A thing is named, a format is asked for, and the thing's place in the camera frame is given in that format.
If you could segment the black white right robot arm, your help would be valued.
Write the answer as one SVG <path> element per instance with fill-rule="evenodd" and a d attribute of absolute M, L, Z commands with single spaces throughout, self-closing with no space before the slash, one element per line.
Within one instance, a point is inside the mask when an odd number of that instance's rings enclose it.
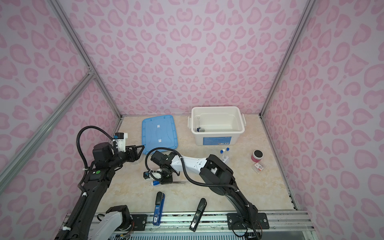
<path fill-rule="evenodd" d="M 260 213 L 239 189 L 233 170 L 215 155 L 191 158 L 173 149 L 155 148 L 147 154 L 145 166 L 149 176 L 161 185 L 173 184 L 173 174 L 183 173 L 188 182 L 226 197 L 245 228 L 260 232 L 270 228 L 266 214 Z"/>

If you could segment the small white blue-label bottle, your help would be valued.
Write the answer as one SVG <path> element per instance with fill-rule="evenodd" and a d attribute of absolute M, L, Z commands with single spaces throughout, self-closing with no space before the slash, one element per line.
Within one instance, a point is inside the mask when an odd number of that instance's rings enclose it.
<path fill-rule="evenodd" d="M 159 181 L 152 181 L 152 186 L 159 186 L 160 185 L 160 182 Z"/>

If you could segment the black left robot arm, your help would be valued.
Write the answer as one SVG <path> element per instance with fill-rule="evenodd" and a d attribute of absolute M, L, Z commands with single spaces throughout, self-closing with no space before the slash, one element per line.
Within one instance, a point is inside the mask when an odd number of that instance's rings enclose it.
<path fill-rule="evenodd" d="M 144 148 L 127 146 L 122 152 L 109 143 L 94 146 L 94 161 L 80 184 L 82 194 L 67 222 L 55 237 L 56 240 L 107 240 L 115 230 L 132 227 L 133 219 L 127 206 L 112 207 L 101 222 L 93 228 L 91 225 L 116 171 L 126 162 L 139 160 Z"/>

